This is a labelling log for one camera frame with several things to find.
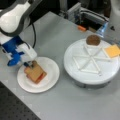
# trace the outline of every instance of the cheese slice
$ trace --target cheese slice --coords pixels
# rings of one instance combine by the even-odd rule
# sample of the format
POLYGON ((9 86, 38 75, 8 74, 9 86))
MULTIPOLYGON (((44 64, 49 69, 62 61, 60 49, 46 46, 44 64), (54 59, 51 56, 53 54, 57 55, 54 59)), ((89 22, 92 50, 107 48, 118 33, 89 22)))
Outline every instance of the cheese slice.
POLYGON ((108 48, 105 48, 105 51, 111 58, 120 55, 120 49, 117 45, 112 45, 108 48))

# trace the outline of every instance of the blue robot part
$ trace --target blue robot part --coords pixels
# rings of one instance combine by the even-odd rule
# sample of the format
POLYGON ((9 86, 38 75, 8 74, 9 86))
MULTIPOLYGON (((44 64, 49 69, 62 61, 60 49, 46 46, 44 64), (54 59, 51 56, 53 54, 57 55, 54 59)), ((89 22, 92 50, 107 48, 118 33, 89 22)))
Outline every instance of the blue robot part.
POLYGON ((11 53, 12 59, 8 62, 8 66, 14 66, 21 60, 21 55, 23 52, 18 53, 16 51, 17 46, 24 43, 19 36, 16 36, 9 40, 8 42, 2 44, 2 47, 7 53, 11 53))

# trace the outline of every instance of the white plate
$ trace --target white plate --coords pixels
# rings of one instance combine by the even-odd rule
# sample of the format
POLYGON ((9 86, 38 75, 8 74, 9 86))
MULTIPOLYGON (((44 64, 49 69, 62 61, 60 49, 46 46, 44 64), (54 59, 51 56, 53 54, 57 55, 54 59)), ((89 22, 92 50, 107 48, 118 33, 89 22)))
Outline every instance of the white plate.
POLYGON ((19 69, 17 80, 21 88, 31 93, 39 93, 52 88, 59 79, 60 71, 58 65, 46 57, 38 57, 38 64, 47 72, 47 76, 38 84, 33 83, 24 73, 24 65, 19 69))
MULTIPOLYGON (((78 82, 89 84, 89 85, 99 85, 104 84, 110 81, 119 71, 120 68, 120 59, 119 57, 114 57, 111 59, 111 62, 108 61, 97 61, 102 75, 86 73, 78 70, 74 60, 74 55, 84 55, 83 46, 86 44, 86 39, 78 40, 68 47, 64 55, 64 67, 67 73, 78 82)), ((108 47, 109 43, 102 41, 99 44, 99 47, 108 47)))

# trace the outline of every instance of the brown food item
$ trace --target brown food item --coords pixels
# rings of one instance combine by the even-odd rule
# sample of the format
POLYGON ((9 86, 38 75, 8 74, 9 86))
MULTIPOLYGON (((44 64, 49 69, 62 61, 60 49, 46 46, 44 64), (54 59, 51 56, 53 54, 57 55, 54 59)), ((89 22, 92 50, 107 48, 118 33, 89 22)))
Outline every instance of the brown food item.
POLYGON ((88 45, 99 45, 100 44, 100 37, 97 35, 90 35, 87 37, 86 40, 88 45))
POLYGON ((26 76, 36 84, 38 84, 47 75, 36 61, 32 62, 32 68, 26 67, 24 72, 26 73, 26 76))

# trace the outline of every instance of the gray table surface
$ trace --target gray table surface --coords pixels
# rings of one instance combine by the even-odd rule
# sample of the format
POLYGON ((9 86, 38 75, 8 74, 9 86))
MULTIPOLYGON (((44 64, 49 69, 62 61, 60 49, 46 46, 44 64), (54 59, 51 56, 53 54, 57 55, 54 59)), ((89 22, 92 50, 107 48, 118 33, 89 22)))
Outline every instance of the gray table surface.
MULTIPOLYGON (((64 52, 73 42, 92 34, 49 12, 35 22, 38 56, 53 59, 60 68, 57 84, 44 93, 24 91, 17 82, 19 66, 7 67, 0 52, 0 81, 42 120, 118 120, 120 119, 120 74, 105 88, 86 90, 76 86, 63 66, 64 52)), ((32 27, 20 35, 33 44, 32 27)))

